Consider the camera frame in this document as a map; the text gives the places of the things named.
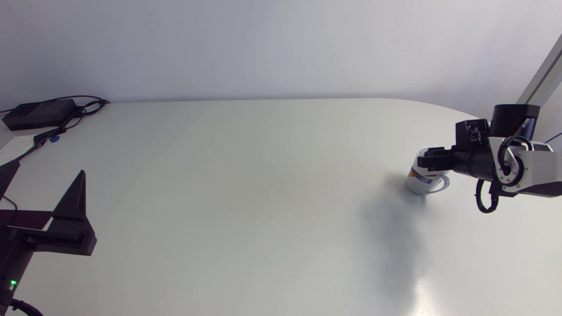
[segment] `white mug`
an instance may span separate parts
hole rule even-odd
[[[417,195],[441,192],[451,184],[446,175],[449,170],[429,171],[427,168],[418,167],[418,157],[423,157],[428,148],[424,147],[418,151],[418,155],[408,173],[408,178],[406,178],[406,187]],[[441,182],[443,182],[443,186],[436,189]]]

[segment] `black box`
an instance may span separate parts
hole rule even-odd
[[[72,99],[24,103],[2,119],[10,130],[59,127],[77,109]]]

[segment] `black cylinder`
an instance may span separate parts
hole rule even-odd
[[[531,119],[521,136],[533,139],[534,126],[537,123],[541,107],[529,104],[500,104],[493,109],[490,123],[491,137],[509,137],[521,126],[526,118]]]
[[[453,171],[466,174],[477,179],[492,181],[494,162],[492,150],[481,148],[473,152],[455,151]]]

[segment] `white table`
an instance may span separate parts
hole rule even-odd
[[[84,169],[98,238],[91,257],[36,253],[15,298],[46,316],[559,314],[562,199],[486,215],[473,178],[404,188],[418,148],[471,118],[390,99],[109,105],[6,193],[52,210]]]

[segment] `black cable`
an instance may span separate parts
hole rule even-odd
[[[76,95],[76,96],[66,96],[66,97],[60,97],[60,98],[54,98],[54,99],[48,99],[48,100],[44,100],[44,101],[39,101],[37,103],[45,103],[45,102],[52,102],[52,101],[57,101],[57,100],[64,100],[64,99],[72,99],[72,98],[92,98],[92,99],[97,99],[99,101],[104,101],[105,103],[110,103],[108,100],[104,100],[100,97],[96,97],[96,96],[89,96],[89,95]],[[9,109],[9,110],[2,110],[0,111],[0,113],[5,113],[5,112],[10,112],[15,110],[16,108],[14,107],[13,109]]]
[[[501,171],[504,172],[504,175],[508,175],[509,174],[509,166],[507,166],[505,164],[505,153],[507,152],[507,149],[509,148],[509,146],[511,145],[511,143],[513,143],[513,141],[521,135],[521,133],[523,132],[523,129],[525,129],[525,127],[527,126],[527,124],[530,122],[531,120],[529,118],[526,118],[523,123],[521,124],[521,126],[519,126],[517,128],[517,130],[515,131],[515,133],[513,135],[511,135],[510,137],[507,137],[504,139],[504,141],[501,143],[500,148],[498,150],[497,153],[497,159],[498,159],[498,163],[500,164],[500,168]]]
[[[17,204],[16,204],[14,201],[10,200],[10,199],[9,199],[8,197],[6,197],[5,195],[4,195],[2,198],[5,198],[6,200],[8,200],[8,202],[10,202],[11,204],[13,204],[13,207],[14,207],[14,211],[15,211],[15,212],[13,212],[13,216],[12,216],[12,220],[11,220],[11,222],[10,222],[10,225],[14,225],[14,224],[16,223]]]
[[[78,107],[78,110],[77,110],[76,112],[72,113],[58,128],[54,129],[54,130],[52,131],[52,133],[50,133],[49,135],[47,135],[46,137],[44,137],[41,141],[38,141],[32,148],[30,148],[30,149],[27,150],[25,153],[23,153],[21,156],[19,156],[18,158],[16,158],[17,161],[20,161],[21,159],[23,159],[25,156],[29,155],[29,154],[32,153],[33,151],[35,151],[35,150],[41,148],[41,147],[45,144],[45,142],[46,142],[48,139],[50,139],[50,138],[52,138],[52,137],[54,137],[54,136],[60,134],[60,133],[63,132],[63,131],[66,131],[66,130],[69,129],[69,128],[75,127],[76,125],[78,125],[78,124],[82,121],[82,119],[83,119],[85,116],[93,115],[93,114],[97,113],[97,112],[98,112],[99,110],[101,110],[106,104],[110,103],[108,100],[102,99],[102,98],[100,98],[100,97],[88,96],[88,95],[66,96],[66,97],[60,97],[60,98],[54,98],[54,99],[50,99],[50,100],[41,101],[41,102],[39,102],[39,103],[45,103],[45,102],[51,102],[51,101],[57,101],[57,100],[63,100],[63,99],[70,99],[70,98],[94,98],[94,99],[96,99],[96,100],[95,100],[95,101],[92,101],[92,102],[89,102],[89,103],[87,103],[87,104],[84,105],[84,106],[79,106],[79,107]],[[90,112],[87,112],[87,111],[86,111],[86,108],[87,108],[87,107],[92,106],[92,105],[95,105],[95,104],[99,104],[99,106],[98,106],[95,110],[92,110],[92,111],[90,111]],[[72,119],[75,119],[75,118],[80,118],[80,119],[79,119],[75,124],[73,124],[72,126],[70,126],[70,127],[67,128],[66,126],[68,125],[68,123],[69,123]]]
[[[560,136],[560,135],[562,135],[562,133],[556,134],[556,136],[550,138],[550,139],[549,139],[548,141],[546,141],[545,143],[548,143],[549,141],[552,141],[554,138],[556,138],[556,137],[558,137],[558,136]]]
[[[11,204],[13,204],[14,209],[17,211],[17,204],[16,204],[14,201],[10,200],[10,199],[9,199],[7,196],[5,196],[5,195],[4,195],[2,198],[5,198],[8,202],[10,202]]]
[[[486,208],[484,206],[484,204],[482,203],[482,186],[484,185],[484,180],[478,179],[478,182],[476,183],[476,194],[474,195],[476,197],[476,205],[478,205],[478,209],[482,212],[482,213],[491,213],[493,211],[496,210],[497,208],[497,204],[500,201],[500,197],[498,195],[493,195],[490,194],[490,198],[492,199],[492,205],[488,208]]]
[[[84,113],[85,113],[85,111],[83,110],[83,111],[82,111],[82,116],[80,117],[80,119],[78,119],[78,121],[77,121],[76,123],[74,123],[73,125],[71,125],[71,126],[69,126],[69,127],[66,127],[66,130],[69,130],[69,129],[75,127],[76,125],[80,124],[80,122],[86,117],[86,116],[84,115]]]
[[[64,100],[64,99],[73,99],[73,98],[92,98],[92,99],[97,99],[97,100],[100,100],[100,101],[106,101],[106,100],[104,100],[100,97],[96,97],[96,96],[77,95],[77,96],[66,96],[66,97],[48,99],[48,100],[45,100],[45,101],[40,101],[39,103],[51,102],[51,101],[57,101],[57,100]]]
[[[525,136],[519,135],[515,137],[515,140],[525,143],[525,145],[527,145],[528,148],[527,150],[534,150],[533,144]]]
[[[76,118],[76,115],[78,113],[81,113],[82,109],[80,109],[77,112],[74,112],[73,114],[70,115],[70,117],[68,119],[66,119],[58,128],[56,128],[55,130],[53,130],[53,132],[49,135],[47,135],[45,138],[43,138],[43,140],[39,141],[38,143],[35,144],[35,146],[33,146],[32,148],[30,148],[29,150],[27,150],[25,153],[23,153],[23,155],[19,156],[18,158],[16,158],[15,160],[20,161],[21,159],[23,159],[25,156],[29,155],[30,153],[32,153],[33,151],[35,151],[36,149],[40,148],[41,146],[43,146],[45,144],[45,142],[49,139],[52,138],[56,135],[58,135],[60,133],[60,131],[63,130],[63,128],[65,128],[66,124],[68,124],[72,119]]]
[[[12,301],[10,302],[10,306],[13,306],[12,310],[19,309],[28,316],[43,316],[43,314],[41,314],[41,312],[37,308],[29,305],[24,301],[12,299]]]

